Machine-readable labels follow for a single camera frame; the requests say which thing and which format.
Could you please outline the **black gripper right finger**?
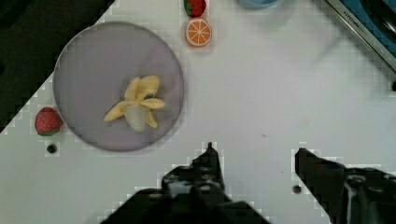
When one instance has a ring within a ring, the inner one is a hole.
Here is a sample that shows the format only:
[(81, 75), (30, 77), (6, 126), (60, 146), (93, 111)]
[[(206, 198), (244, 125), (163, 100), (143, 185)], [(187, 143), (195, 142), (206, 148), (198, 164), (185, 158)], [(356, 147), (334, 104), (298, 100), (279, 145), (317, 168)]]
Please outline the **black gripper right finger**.
[(306, 148), (294, 156), (295, 173), (332, 224), (396, 224), (396, 179), (381, 170), (347, 168)]

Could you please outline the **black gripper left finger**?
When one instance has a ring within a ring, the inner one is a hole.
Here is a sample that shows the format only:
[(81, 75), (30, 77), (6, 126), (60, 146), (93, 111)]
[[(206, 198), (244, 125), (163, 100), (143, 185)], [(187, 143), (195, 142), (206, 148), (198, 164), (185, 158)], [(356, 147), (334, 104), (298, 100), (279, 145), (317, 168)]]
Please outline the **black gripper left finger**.
[(219, 153), (208, 145), (189, 165), (164, 175), (158, 189), (141, 189), (100, 224), (270, 224), (248, 203), (225, 193)]

